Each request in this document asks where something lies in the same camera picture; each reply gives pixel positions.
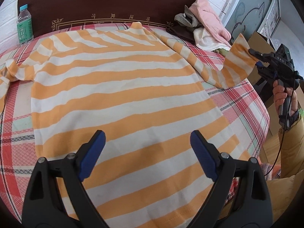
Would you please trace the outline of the right forearm tan sleeve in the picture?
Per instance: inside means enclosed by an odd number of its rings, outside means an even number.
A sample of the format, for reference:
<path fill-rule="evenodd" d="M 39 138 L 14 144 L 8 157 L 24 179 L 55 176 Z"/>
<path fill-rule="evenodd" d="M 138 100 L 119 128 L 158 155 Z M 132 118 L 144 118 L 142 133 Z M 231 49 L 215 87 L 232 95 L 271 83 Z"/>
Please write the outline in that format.
<path fill-rule="evenodd" d="M 281 149 L 281 178 L 267 181 L 271 197 L 273 220 L 276 221 L 287 209 L 303 181 L 303 118 L 299 116 L 285 134 Z"/>

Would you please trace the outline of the right hand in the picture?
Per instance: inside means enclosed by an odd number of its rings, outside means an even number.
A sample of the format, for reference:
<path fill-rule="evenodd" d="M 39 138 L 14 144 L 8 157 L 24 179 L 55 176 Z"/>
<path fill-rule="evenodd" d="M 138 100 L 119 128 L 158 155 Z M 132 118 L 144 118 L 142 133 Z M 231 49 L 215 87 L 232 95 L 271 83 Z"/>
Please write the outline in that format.
<path fill-rule="evenodd" d="M 273 87 L 274 104 L 277 114 L 279 114 L 279 108 L 283 105 L 285 99 L 291 97 L 290 116 L 293 116 L 298 110 L 297 94 L 292 88 L 285 89 L 283 86 L 279 85 L 277 80 L 274 81 Z"/>

